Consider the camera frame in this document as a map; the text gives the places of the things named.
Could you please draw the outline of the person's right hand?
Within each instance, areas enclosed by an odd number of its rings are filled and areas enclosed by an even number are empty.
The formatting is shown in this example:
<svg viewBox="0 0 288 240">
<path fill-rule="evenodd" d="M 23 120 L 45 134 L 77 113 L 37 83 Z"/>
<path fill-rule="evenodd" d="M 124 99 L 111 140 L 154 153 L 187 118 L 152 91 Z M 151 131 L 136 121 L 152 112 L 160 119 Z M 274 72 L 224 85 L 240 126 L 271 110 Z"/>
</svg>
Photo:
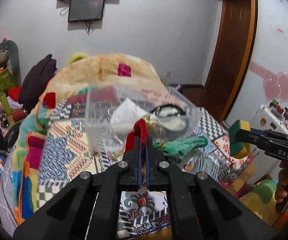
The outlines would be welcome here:
<svg viewBox="0 0 288 240">
<path fill-rule="evenodd" d="M 275 191 L 275 200 L 277 203 L 282 202 L 288 195 L 286 186 L 288 185 L 288 163 L 282 161 L 279 165 L 281 170 L 278 174 L 278 183 Z"/>
</svg>

